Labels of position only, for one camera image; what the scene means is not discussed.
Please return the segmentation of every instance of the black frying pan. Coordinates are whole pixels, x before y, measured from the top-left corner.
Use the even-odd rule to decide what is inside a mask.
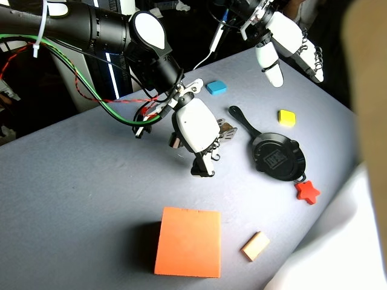
[[[297,180],[304,175],[306,162],[297,141],[277,133],[260,133],[245,118],[237,106],[229,108],[236,118],[249,131],[253,140],[253,158],[257,171],[265,172],[279,180]]]

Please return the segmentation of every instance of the table surface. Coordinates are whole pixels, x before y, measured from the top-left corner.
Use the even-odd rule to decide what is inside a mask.
[[[171,149],[170,117],[136,140],[101,108],[0,147],[1,289],[260,289],[273,277],[357,164],[355,116],[281,63],[272,87],[247,50],[186,74],[185,83],[222,80],[226,93],[197,97],[238,131],[221,145],[213,178],[191,176],[194,156]],[[137,92],[133,97],[142,97]],[[296,199],[292,182],[254,169],[250,137],[228,113],[239,106],[261,132],[297,140],[317,204]],[[119,105],[133,116],[134,105]],[[297,115],[293,128],[277,111]],[[221,278],[153,275],[164,207],[217,210]],[[257,231],[271,240],[254,262],[241,247]]]

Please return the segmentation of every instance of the star-shaped block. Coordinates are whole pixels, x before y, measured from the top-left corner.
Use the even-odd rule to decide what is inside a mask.
[[[313,187],[311,181],[297,183],[295,187],[298,190],[298,199],[304,199],[309,204],[315,204],[317,202],[316,196],[320,195],[320,191]]]

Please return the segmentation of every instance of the green wire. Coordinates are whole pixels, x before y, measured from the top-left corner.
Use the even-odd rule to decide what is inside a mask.
[[[25,34],[0,34],[0,39],[2,38],[5,38],[5,37],[18,37],[18,36],[21,36],[21,37],[27,37],[27,38],[30,38],[30,39],[35,39],[36,40],[36,36],[34,35],[25,35]],[[49,47],[51,47],[52,49],[56,50],[59,54],[60,54],[60,57],[62,58],[63,61],[65,61],[67,64],[69,64],[69,66],[71,67],[74,67],[77,71],[77,74],[78,74],[78,77],[80,79],[82,79],[82,81],[86,84],[87,88],[90,90],[90,92],[92,93],[93,97],[99,101],[99,104],[101,106],[103,106],[106,110],[108,110],[110,113],[112,113],[112,115],[114,115],[116,118],[118,118],[119,120],[121,121],[124,121],[126,123],[129,123],[133,126],[146,126],[148,125],[149,123],[155,121],[155,120],[158,120],[160,119],[161,117],[159,115],[155,116],[154,118],[150,119],[150,120],[146,120],[146,121],[132,121],[132,120],[128,120],[128,119],[125,119],[123,118],[119,113],[117,113],[115,110],[113,110],[113,108],[109,107],[104,101],[102,101],[102,98],[98,95],[98,93],[96,92],[96,90],[93,88],[93,86],[91,86],[88,81],[86,80],[86,78],[82,75],[82,73],[75,67],[75,65],[73,65],[64,55],[63,52],[61,52],[60,49],[58,49],[58,47],[56,47],[55,45],[53,45],[50,41],[46,40],[46,39],[42,39],[41,42],[43,42],[44,44],[48,45]]]

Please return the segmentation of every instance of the robotic arm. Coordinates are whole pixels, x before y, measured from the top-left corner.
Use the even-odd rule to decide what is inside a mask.
[[[209,108],[194,98],[203,81],[186,87],[181,82],[183,70],[171,56],[165,30],[156,17],[143,11],[124,16],[79,2],[49,2],[48,14],[45,37],[82,50],[123,54],[146,89],[165,92],[167,99],[155,113],[163,118],[175,111],[175,138],[196,156],[192,174],[215,174],[211,159],[218,156],[220,127]],[[41,19],[0,5],[0,33],[37,35]]]
[[[245,21],[240,27],[244,40],[258,30],[260,38],[255,46],[257,61],[273,86],[280,87],[284,83],[277,51],[284,57],[293,58],[314,82],[323,82],[321,48],[314,46],[307,39],[307,34],[292,20],[274,11],[272,2],[273,0],[213,0],[215,5],[228,8]]]

